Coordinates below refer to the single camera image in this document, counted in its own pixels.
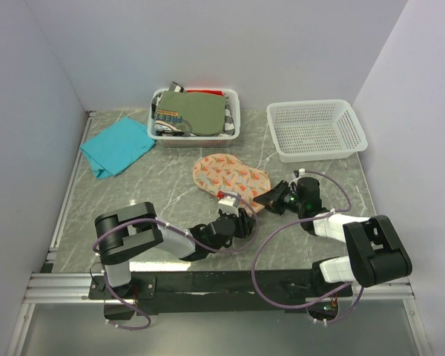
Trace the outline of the floral pink bra laundry bag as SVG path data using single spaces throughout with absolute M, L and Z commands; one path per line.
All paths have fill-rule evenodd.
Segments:
M 244 165 L 230 154 L 212 154 L 197 161 L 192 168 L 196 186 L 216 196 L 220 191 L 238 193 L 256 213 L 264 209 L 254 198 L 271 190 L 269 175 Z

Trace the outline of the white clothes basket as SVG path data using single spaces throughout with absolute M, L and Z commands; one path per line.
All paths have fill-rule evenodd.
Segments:
M 240 135 L 241 115 L 239 95 L 235 90 L 228 88 L 214 88 L 221 90 L 228 98 L 231 117 L 234 121 L 234 134 L 230 136 L 157 136 L 155 129 L 155 120 L 151 111 L 148 113 L 148 135 L 156 140 L 160 145 L 166 148 L 225 148 Z

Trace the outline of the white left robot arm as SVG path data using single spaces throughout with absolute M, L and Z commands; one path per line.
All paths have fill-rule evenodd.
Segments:
M 158 248 L 177 259 L 193 262 L 231 247 L 235 239 L 247 239 L 256 226 L 255 216 L 244 208 L 219 204 L 218 218 L 209 224 L 177 228 L 158 218 L 154 205 L 143 202 L 99 215 L 94 220 L 99 255 L 107 275 L 107 289 L 115 297 L 127 297 L 134 284 L 130 259 Z

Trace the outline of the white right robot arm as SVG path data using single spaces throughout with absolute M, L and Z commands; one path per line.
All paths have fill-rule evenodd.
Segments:
M 346 256 L 313 264 L 310 286 L 315 294 L 327 295 L 336 283 L 368 288 L 412 273 L 412 261 L 387 216 L 352 217 L 325 208 L 313 177 L 281 181 L 254 201 L 273 214 L 296 213 L 305 232 L 346 245 Z

